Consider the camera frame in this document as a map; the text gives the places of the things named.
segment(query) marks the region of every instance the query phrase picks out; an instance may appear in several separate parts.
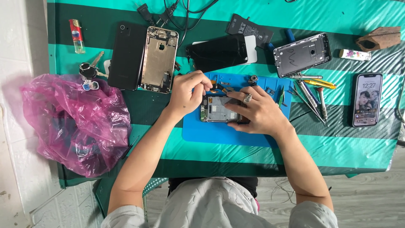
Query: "white lighter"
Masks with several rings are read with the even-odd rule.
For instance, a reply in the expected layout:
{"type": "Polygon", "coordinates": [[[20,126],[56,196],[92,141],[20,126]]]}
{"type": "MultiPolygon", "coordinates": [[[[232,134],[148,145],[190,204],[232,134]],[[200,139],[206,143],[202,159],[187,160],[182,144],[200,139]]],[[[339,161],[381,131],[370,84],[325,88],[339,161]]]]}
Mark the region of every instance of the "white lighter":
{"type": "Polygon", "coordinates": [[[371,59],[371,53],[342,49],[340,50],[339,57],[358,61],[369,61],[371,59]]]}

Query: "sim tray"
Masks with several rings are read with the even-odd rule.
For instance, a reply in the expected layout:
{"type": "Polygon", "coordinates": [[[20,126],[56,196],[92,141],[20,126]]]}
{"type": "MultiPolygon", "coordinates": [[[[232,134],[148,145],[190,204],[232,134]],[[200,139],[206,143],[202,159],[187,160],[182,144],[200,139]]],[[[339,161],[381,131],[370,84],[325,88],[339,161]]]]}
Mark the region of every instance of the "sim tray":
{"type": "Polygon", "coordinates": [[[268,94],[270,94],[270,96],[273,96],[274,95],[274,90],[272,90],[272,89],[270,89],[270,87],[267,87],[267,89],[266,89],[266,93],[268,93],[268,94]]]}

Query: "table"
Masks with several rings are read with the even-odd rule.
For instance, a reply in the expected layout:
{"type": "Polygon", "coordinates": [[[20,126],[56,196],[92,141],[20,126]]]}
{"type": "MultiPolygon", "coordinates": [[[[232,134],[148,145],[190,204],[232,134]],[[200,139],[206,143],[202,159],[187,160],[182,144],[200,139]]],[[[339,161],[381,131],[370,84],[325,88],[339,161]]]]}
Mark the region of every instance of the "table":
{"type": "MultiPolygon", "coordinates": [[[[92,61],[100,51],[105,51],[99,62],[99,67],[103,69],[104,60],[111,58],[119,21],[148,26],[136,12],[137,7],[133,2],[48,0],[51,73],[77,74],[78,64],[92,61]],[[82,25],[86,54],[74,52],[69,19],[78,19],[82,25]]],[[[192,1],[191,9],[200,9],[207,2],[192,1]]],[[[161,0],[144,0],[143,3],[148,4],[151,13],[163,12],[161,0]]],[[[368,62],[340,59],[338,53],[343,48],[360,50],[354,40],[379,26],[405,25],[405,15],[401,13],[404,9],[403,2],[394,0],[298,0],[294,3],[274,0],[254,4],[248,0],[220,0],[205,13],[195,29],[187,32],[183,45],[177,51],[176,61],[182,65],[180,73],[191,70],[185,47],[195,41],[228,35],[225,29],[233,13],[250,17],[252,22],[274,31],[271,42],[275,47],[287,44],[284,28],[291,28],[296,40],[327,32],[333,53],[332,61],[304,73],[323,75],[325,80],[338,84],[336,90],[324,90],[330,126],[324,127],[295,97],[291,104],[290,122],[323,175],[383,172],[389,167],[401,125],[395,116],[395,107],[405,75],[405,42],[372,52],[372,60],[368,62]],[[349,105],[352,77],[366,71],[381,72],[384,75],[380,120],[375,127],[356,129],[348,123],[351,118],[349,105]]],[[[185,10],[179,5],[174,20],[183,25],[184,16],[185,10]]],[[[190,25],[196,21],[191,18],[190,25]]],[[[164,28],[177,30],[171,24],[164,28]]],[[[277,77],[271,53],[258,47],[256,49],[257,63],[218,72],[277,77]]],[[[138,90],[123,91],[123,95],[133,124],[130,137],[132,142],[138,135],[142,136],[158,118],[170,94],[138,90]]],[[[154,177],[285,175],[278,149],[186,142],[181,137],[181,128],[182,121],[170,134],[154,177]]],[[[100,177],[116,176],[123,161],[100,177]]],[[[62,187],[89,180],[67,170],[63,165],[59,165],[59,171],[62,187]]]]}

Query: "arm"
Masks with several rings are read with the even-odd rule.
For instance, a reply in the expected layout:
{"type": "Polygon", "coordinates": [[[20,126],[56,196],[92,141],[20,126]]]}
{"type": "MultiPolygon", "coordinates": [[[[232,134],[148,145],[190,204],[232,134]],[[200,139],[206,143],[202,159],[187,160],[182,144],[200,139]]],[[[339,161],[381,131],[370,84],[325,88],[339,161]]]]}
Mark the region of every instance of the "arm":
{"type": "Polygon", "coordinates": [[[296,192],[297,204],[313,201],[333,210],[328,187],[318,167],[270,95],[259,86],[245,87],[240,92],[226,95],[243,101],[246,94],[253,95],[247,108],[232,104],[226,105],[226,108],[245,116],[250,123],[228,125],[237,131],[271,135],[280,148],[288,180],[296,192]]]}
{"type": "Polygon", "coordinates": [[[108,214],[121,206],[143,207],[142,191],[155,172],[170,132],[201,104],[205,91],[210,88],[211,81],[201,71],[174,78],[169,105],[135,146],[114,182],[108,214]]]}

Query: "phone wallpaper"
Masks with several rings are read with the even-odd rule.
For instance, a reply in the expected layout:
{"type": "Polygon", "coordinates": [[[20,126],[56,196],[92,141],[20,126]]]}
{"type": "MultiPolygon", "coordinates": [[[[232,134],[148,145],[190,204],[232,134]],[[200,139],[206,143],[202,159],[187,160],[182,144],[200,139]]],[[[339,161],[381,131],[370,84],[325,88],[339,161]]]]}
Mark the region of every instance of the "phone wallpaper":
{"type": "Polygon", "coordinates": [[[380,102],[381,75],[360,76],[357,83],[354,125],[373,125],[376,123],[380,102]]]}

